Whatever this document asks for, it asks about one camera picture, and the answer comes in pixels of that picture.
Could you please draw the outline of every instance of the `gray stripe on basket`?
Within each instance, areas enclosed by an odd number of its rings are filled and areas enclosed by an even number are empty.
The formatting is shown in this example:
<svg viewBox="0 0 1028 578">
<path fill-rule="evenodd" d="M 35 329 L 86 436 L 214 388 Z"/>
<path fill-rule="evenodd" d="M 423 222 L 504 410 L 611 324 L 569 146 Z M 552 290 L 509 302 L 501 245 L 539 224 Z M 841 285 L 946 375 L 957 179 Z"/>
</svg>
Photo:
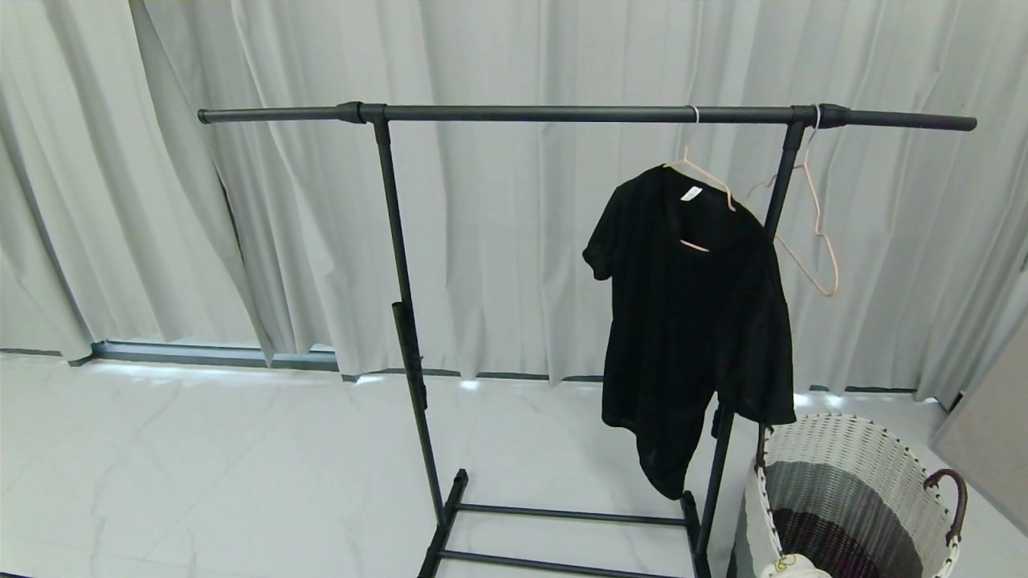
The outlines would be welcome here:
<svg viewBox="0 0 1028 578">
<path fill-rule="evenodd" d="M 807 462 L 775 462 L 765 468 L 765 474 L 772 510 L 806 512 L 841 527 L 865 548 L 883 576 L 921 575 L 921 558 L 910 534 L 859 477 Z M 784 543 L 782 549 L 793 551 Z"/>
<path fill-rule="evenodd" d="M 739 523 L 735 529 L 735 547 L 732 548 L 732 555 L 735 556 L 735 572 L 738 578 L 756 578 L 757 570 L 754 569 L 754 556 L 749 551 L 749 541 L 746 539 L 746 495 L 742 495 L 742 508 L 739 510 Z"/>
</svg>

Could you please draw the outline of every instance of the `white clothing tag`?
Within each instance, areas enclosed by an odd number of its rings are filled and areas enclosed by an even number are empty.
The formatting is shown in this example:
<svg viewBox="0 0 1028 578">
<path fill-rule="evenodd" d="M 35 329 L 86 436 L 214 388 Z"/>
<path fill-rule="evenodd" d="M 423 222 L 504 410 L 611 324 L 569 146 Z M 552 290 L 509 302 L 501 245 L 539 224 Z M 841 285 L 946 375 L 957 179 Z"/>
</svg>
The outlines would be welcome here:
<svg viewBox="0 0 1028 578">
<path fill-rule="evenodd" d="M 700 188 L 698 186 L 694 186 L 693 188 L 689 189 L 688 192 L 686 192 L 685 194 L 682 195 L 682 200 L 683 201 L 692 201 L 693 198 L 696 198 L 697 196 L 699 196 L 701 192 L 703 192 L 702 188 Z"/>
</svg>

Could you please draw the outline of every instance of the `black short-sleeved shirt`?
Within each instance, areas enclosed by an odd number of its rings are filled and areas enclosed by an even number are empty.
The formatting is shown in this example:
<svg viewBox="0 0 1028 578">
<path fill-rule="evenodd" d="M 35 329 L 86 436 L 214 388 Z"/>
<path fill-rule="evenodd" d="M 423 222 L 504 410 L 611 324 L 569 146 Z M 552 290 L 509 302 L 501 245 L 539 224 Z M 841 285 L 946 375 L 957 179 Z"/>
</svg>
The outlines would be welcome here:
<svg viewBox="0 0 1028 578">
<path fill-rule="evenodd" d="M 683 201 L 693 187 L 699 194 Z M 656 167 L 614 191 L 582 254 L 597 280 L 614 278 L 603 422 L 635 433 L 644 472 L 672 500 L 713 392 L 748 420 L 796 421 L 774 247 L 734 206 L 723 190 Z"/>
</svg>

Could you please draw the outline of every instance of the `shirt sleeve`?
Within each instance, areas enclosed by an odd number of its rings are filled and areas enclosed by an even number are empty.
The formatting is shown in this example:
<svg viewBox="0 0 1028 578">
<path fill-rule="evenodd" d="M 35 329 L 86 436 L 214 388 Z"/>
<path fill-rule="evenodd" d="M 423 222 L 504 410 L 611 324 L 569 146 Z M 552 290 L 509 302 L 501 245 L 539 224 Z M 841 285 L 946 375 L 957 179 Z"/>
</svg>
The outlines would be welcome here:
<svg viewBox="0 0 1028 578">
<path fill-rule="evenodd" d="M 619 186 L 611 194 L 596 228 L 589 238 L 589 244 L 582 251 L 582 258 L 592 267 L 592 276 L 597 281 L 610 279 L 620 254 L 619 241 L 624 237 L 622 229 L 624 187 Z"/>
<path fill-rule="evenodd" d="M 775 426 L 796 421 L 793 335 L 774 249 L 768 253 L 729 302 L 713 345 L 722 405 Z"/>
</svg>

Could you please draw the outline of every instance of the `clothes rack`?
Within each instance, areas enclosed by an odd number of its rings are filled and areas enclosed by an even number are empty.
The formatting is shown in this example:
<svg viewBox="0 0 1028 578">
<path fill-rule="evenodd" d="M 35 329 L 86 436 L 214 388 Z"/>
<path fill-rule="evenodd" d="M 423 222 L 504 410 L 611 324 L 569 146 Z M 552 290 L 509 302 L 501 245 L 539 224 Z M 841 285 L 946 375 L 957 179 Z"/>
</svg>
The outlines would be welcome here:
<svg viewBox="0 0 1028 578">
<path fill-rule="evenodd" d="M 235 110 L 205 110 L 197 112 L 200 122 L 247 122 L 270 120 L 343 120 L 345 122 L 374 127 L 378 145 L 378 159 L 381 165 L 386 205 L 389 211 L 390 231 L 393 238 L 393 254 L 396 259 L 397 277 L 400 283 L 400 300 L 393 303 L 393 316 L 400 338 L 404 372 L 414 409 L 414 422 L 421 444 L 421 456 L 429 478 L 429 492 L 436 516 L 436 530 L 425 554 L 425 562 L 418 578 L 436 575 L 443 559 L 488 563 L 534 570 L 547 570 L 583 576 L 607 576 L 614 578 L 671 578 L 655 574 L 626 572 L 587 566 L 572 566 L 525 558 L 498 556 L 464 552 L 446 548 L 446 540 L 453 521 L 460 512 L 487 514 L 515 514 L 550 518 L 612 521 L 622 523 L 642 523 L 685 528 L 693 559 L 695 578 L 710 578 L 707 562 L 707 544 L 713 522 L 718 494 L 721 490 L 728 442 L 732 432 L 734 414 L 718 409 L 712 435 L 718 438 L 710 480 L 707 485 L 703 506 L 703 519 L 699 519 L 696 500 L 692 492 L 685 492 L 678 503 L 683 517 L 655 517 L 640 515 L 550 510 L 513 506 L 469 504 L 462 501 L 468 485 L 468 472 L 457 470 L 449 495 L 443 501 L 436 472 L 432 440 L 426 419 L 428 392 L 421 367 L 421 354 L 414 325 L 414 310 L 410 294 L 410 277 L 407 269 L 407 254 L 403 242 L 400 222 L 400 202 L 397 194 L 396 174 L 393 169 L 393 152 L 390 141 L 389 122 L 395 121 L 497 121 L 497 122 L 663 122 L 663 123 L 729 123 L 729 124 L 784 124 L 785 139 L 782 143 L 781 158 L 771 201 L 768 206 L 764 228 L 771 239 L 781 216 L 785 192 L 793 174 L 796 155 L 803 141 L 803 133 L 808 127 L 833 129 L 845 125 L 900 127 L 908 129 L 934 129 L 943 131 L 972 131 L 978 121 L 966 116 L 938 114 L 917 114 L 850 110 L 846 107 L 821 104 L 790 107 L 628 107 L 628 106 L 409 106 L 365 104 L 348 102 L 329 107 L 298 108 L 255 108 Z"/>
</svg>

